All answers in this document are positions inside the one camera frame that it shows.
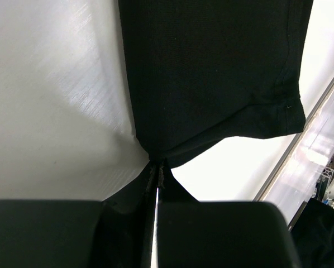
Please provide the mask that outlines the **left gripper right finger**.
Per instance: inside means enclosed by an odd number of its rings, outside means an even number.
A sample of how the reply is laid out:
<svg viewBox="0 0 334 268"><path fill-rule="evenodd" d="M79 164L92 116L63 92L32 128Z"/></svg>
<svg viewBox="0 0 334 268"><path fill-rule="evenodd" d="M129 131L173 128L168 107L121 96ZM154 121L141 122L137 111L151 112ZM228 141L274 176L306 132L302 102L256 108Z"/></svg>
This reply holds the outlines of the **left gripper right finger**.
<svg viewBox="0 0 334 268"><path fill-rule="evenodd" d="M288 226L267 202L201 202L159 164L159 267L300 267Z"/></svg>

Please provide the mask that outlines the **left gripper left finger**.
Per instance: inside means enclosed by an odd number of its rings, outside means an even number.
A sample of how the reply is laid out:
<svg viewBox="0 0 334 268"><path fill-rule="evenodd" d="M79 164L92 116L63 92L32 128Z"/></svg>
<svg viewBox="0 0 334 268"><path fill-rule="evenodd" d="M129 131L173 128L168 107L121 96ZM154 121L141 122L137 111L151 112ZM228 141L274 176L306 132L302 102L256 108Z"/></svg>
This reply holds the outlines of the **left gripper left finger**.
<svg viewBox="0 0 334 268"><path fill-rule="evenodd" d="M157 174L103 201L0 199L0 267L149 267Z"/></svg>

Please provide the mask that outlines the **black skirt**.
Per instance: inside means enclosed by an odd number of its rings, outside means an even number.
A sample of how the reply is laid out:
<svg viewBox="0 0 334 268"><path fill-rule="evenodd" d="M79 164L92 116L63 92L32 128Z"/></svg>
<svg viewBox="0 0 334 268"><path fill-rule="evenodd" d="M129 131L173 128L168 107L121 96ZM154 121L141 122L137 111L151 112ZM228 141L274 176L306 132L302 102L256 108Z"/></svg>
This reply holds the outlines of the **black skirt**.
<svg viewBox="0 0 334 268"><path fill-rule="evenodd" d="M178 167L228 137L304 130L312 1L119 1L136 137Z"/></svg>

